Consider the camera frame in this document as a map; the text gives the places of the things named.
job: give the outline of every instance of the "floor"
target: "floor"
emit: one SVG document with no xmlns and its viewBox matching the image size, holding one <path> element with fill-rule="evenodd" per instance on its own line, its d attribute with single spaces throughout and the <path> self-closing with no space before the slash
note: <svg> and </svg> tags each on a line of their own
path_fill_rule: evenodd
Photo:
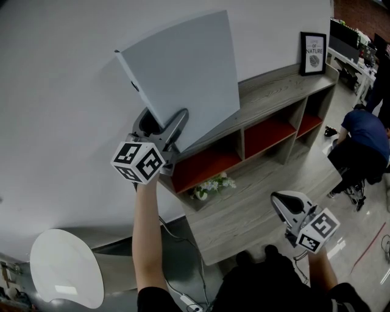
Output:
<svg viewBox="0 0 390 312">
<path fill-rule="evenodd" d="M 339 83 L 324 126 L 329 124 L 339 128 L 344 115 L 352 109 L 353 97 L 354 94 Z M 325 147 L 329 142 L 320 134 L 316 144 Z M 334 199 L 326 198 L 318 204 L 331 209 L 341 222 L 340 229 L 327 244 L 328 257 L 339 282 L 351 283 L 372 311 L 376 312 L 383 311 L 390 301 L 390 278 L 386 279 L 390 273 L 390 264 L 386 261 L 381 249 L 381 238 L 385 234 L 390 234 L 390 213 L 387 211 L 384 182 L 373 186 L 366 185 L 366 196 L 366 203 L 360 212 L 354 211 L 354 206 L 345 194 L 340 194 Z M 172 222 L 169 228 L 176 235 L 193 239 L 185 219 Z M 368 248 L 379 231 L 378 238 Z M 289 245 L 283 237 L 283 232 L 273 233 L 267 243 L 275 244 L 281 253 L 291 258 L 301 253 L 301 250 L 293 249 Z M 249 250 L 258 261 L 264 257 L 264 246 L 253 246 Z M 196 302 L 204 302 L 195 250 L 187 242 L 175 242 L 165 230 L 163 231 L 163 248 L 164 272 L 171 285 L 180 292 L 188 294 Z M 367 248 L 366 254 L 354 266 Z M 103 247 L 97 251 L 102 254 L 130 255 L 131 239 L 113 246 Z M 215 297 L 219 289 L 222 282 L 222 272 L 228 270 L 232 263 L 232 260 L 226 260 L 219 265 L 205 267 L 205 282 L 209 300 Z M 298 266 L 308 276 L 307 258 L 299 261 Z M 89 310 L 65 300 L 54 300 L 51 303 L 43 302 L 35 291 L 28 264 L 23 265 L 23 271 L 24 275 L 19 278 L 20 285 L 41 311 L 79 312 Z M 179 295 L 172 292 L 172 296 L 179 307 L 186 311 L 186 306 L 180 301 Z M 109 295 L 105 298 L 103 305 L 96 309 L 96 311 L 111 312 L 136 310 L 136 291 Z"/>
</svg>

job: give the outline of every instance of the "shoe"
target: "shoe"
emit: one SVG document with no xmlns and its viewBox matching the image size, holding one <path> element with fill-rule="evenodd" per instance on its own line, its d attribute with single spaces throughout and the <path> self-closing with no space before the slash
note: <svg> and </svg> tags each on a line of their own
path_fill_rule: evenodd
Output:
<svg viewBox="0 0 390 312">
<path fill-rule="evenodd" d="M 266 259 L 268 260 L 280 255 L 279 250 L 274 245 L 267 245 L 264 252 L 266 253 Z"/>
<path fill-rule="evenodd" d="M 236 262 L 237 262 L 237 265 L 241 266 L 241 267 L 248 267 L 254 263 L 252 257 L 250 256 L 250 254 L 246 250 L 239 252 L 237 254 Z"/>
<path fill-rule="evenodd" d="M 329 192 L 328 197 L 335 198 L 336 194 L 337 193 L 334 193 L 334 192 L 331 191 L 331 192 Z"/>
</svg>

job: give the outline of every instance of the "white wall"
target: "white wall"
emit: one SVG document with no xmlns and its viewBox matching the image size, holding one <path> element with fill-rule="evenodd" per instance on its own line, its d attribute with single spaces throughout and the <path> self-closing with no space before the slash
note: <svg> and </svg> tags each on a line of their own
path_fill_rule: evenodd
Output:
<svg viewBox="0 0 390 312">
<path fill-rule="evenodd" d="M 134 190 L 110 166 L 144 105 L 113 50 L 177 18 L 227 9 L 238 80 L 299 61 L 299 31 L 328 33 L 324 0 L 10 0 L 0 10 L 0 252 L 71 227 L 131 235 Z M 182 215 L 162 187 L 160 214 Z"/>
</svg>

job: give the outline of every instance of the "human arm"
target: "human arm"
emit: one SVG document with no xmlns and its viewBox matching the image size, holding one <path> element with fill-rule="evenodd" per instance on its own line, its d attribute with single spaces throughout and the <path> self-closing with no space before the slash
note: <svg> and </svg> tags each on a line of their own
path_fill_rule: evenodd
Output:
<svg viewBox="0 0 390 312">
<path fill-rule="evenodd" d="M 323 247 L 317 254 L 308 252 L 308 258 L 311 288 L 323 294 L 328 293 L 338 282 L 326 248 Z"/>
<path fill-rule="evenodd" d="M 337 140 L 337 145 L 343 142 L 347 138 L 347 135 L 348 135 L 348 130 L 343 126 L 341 126 L 339 138 Z"/>
<path fill-rule="evenodd" d="M 138 184 L 133 229 L 133 262 L 138 292 L 146 287 L 167 289 L 163 274 L 163 248 L 157 208 L 158 174 Z"/>
</svg>

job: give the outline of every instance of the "person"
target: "person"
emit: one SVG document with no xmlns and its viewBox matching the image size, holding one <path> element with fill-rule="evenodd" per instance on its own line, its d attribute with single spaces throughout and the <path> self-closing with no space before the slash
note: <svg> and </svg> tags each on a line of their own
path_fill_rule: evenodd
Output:
<svg viewBox="0 0 390 312">
<path fill-rule="evenodd" d="M 379 44 L 379 40 L 377 42 L 377 59 L 380 62 L 380 66 L 375 75 L 374 87 L 367 102 L 366 110 L 372 113 L 375 107 L 383 100 L 378 118 L 383 123 L 387 123 L 390 118 L 390 57 L 387 52 L 388 44 L 386 42 Z"/>
<path fill-rule="evenodd" d="M 132 248 L 137 305 L 139 312 L 179 312 L 162 270 L 157 179 L 139 184 L 136 193 Z M 237 255 L 239 265 L 225 276 L 212 311 L 370 311 L 350 284 L 338 285 L 325 248 L 308 253 L 311 287 L 275 246 L 266 248 L 266 256 L 265 262 L 254 264 L 248 253 Z"/>
<path fill-rule="evenodd" d="M 367 179 L 371 184 L 380 181 L 388 166 L 390 129 L 362 105 L 346 114 L 341 124 L 337 145 L 328 159 L 337 170 L 347 168 L 340 182 L 329 194 L 345 191 L 359 181 Z"/>
</svg>

